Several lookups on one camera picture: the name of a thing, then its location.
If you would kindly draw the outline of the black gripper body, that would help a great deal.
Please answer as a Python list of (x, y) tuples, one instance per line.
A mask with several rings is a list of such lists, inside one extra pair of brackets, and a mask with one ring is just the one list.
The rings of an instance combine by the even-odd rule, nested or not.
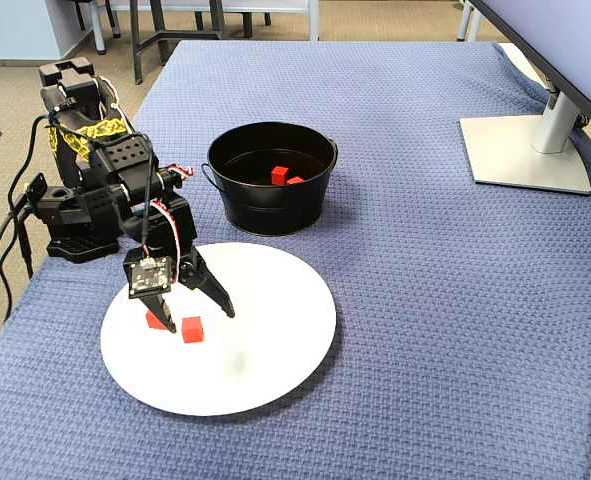
[(129, 289), (170, 290), (176, 282), (189, 282), (193, 288), (193, 248), (194, 245), (189, 245), (177, 253), (171, 247), (149, 247), (149, 257), (141, 247), (129, 250), (123, 262)]

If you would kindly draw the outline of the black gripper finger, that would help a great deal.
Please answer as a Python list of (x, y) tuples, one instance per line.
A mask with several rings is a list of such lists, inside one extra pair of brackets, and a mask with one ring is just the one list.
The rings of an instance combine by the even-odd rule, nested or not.
[(142, 297), (141, 301), (164, 329), (173, 334), (177, 332), (177, 327), (172, 319), (170, 309), (161, 294)]
[(192, 249), (192, 260), (195, 287), (213, 300), (229, 318), (234, 318), (235, 310), (228, 292), (209, 270), (196, 248)]

